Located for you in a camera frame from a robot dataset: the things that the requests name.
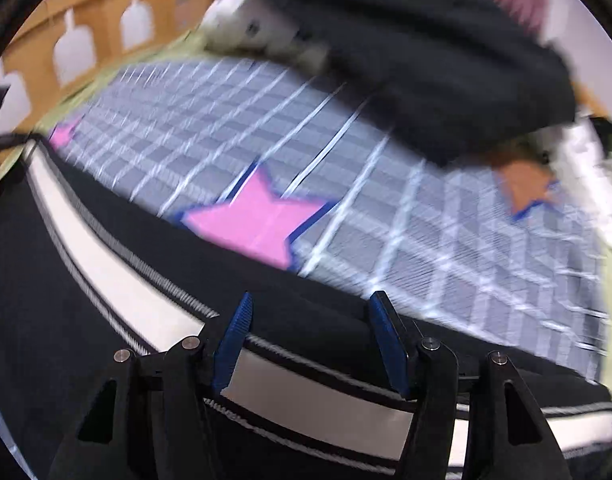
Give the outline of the wooden bed frame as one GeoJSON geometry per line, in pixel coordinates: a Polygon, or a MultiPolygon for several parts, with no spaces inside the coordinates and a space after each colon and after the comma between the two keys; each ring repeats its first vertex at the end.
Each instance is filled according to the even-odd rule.
{"type": "MultiPolygon", "coordinates": [[[[155,32],[149,44],[159,46],[182,32],[179,6],[192,3],[190,18],[197,21],[210,1],[146,0],[154,11],[155,32]]],[[[107,65],[128,54],[120,32],[120,18],[128,4],[129,0],[0,0],[0,62],[24,76],[36,113],[45,112],[69,91],[69,84],[58,80],[52,58],[65,32],[66,16],[72,15],[77,26],[89,28],[98,62],[107,65]]],[[[518,24],[537,41],[537,35],[518,24]]]]}

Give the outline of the green bed sheet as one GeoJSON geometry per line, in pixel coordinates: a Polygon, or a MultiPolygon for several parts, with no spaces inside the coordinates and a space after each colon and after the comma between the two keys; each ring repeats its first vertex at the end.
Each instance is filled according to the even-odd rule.
{"type": "Polygon", "coordinates": [[[254,162],[275,192],[331,211],[296,237],[296,271],[507,344],[612,389],[612,252],[559,183],[515,214],[499,174],[443,170],[345,84],[218,58],[185,35],[102,70],[38,122],[74,122],[65,157],[158,216],[223,202],[254,162]]]}

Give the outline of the black pants white stripe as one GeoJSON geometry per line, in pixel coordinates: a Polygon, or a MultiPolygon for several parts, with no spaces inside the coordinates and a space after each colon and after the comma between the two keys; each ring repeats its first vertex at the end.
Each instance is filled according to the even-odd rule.
{"type": "MultiPolygon", "coordinates": [[[[243,295],[251,328],[228,387],[205,403],[214,479],[398,479],[414,401],[389,383],[368,298],[201,240],[31,142],[0,182],[0,422],[48,475],[83,401],[114,359],[165,352],[243,295]]],[[[472,379],[506,354],[544,414],[570,478],[612,478],[612,396],[579,374],[399,315],[455,353],[449,468],[465,479],[472,379]]]]}

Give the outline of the black padded jacket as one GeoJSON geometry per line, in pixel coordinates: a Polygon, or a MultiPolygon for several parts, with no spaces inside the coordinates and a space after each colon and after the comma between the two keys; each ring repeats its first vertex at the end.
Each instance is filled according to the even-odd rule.
{"type": "Polygon", "coordinates": [[[492,0],[265,0],[363,88],[438,165],[576,115],[562,58],[492,0]]]}

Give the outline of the grey checked star blanket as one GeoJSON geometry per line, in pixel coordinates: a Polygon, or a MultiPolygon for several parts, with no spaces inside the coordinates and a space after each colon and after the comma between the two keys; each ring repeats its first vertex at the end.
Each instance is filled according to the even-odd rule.
{"type": "Polygon", "coordinates": [[[368,96],[130,65],[0,181],[0,435],[36,479],[598,479],[600,248],[368,96]]]}

